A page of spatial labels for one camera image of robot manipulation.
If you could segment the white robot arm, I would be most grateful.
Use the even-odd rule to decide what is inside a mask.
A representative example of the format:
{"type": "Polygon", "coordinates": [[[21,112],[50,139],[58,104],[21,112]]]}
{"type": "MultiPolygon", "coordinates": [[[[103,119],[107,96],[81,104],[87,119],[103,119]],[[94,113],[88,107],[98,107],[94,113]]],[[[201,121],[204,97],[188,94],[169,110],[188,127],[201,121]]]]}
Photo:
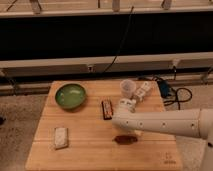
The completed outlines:
{"type": "Polygon", "coordinates": [[[213,171],[213,109],[187,109],[162,112],[135,112],[120,102],[112,116],[114,125],[206,141],[200,171],[213,171]]]}

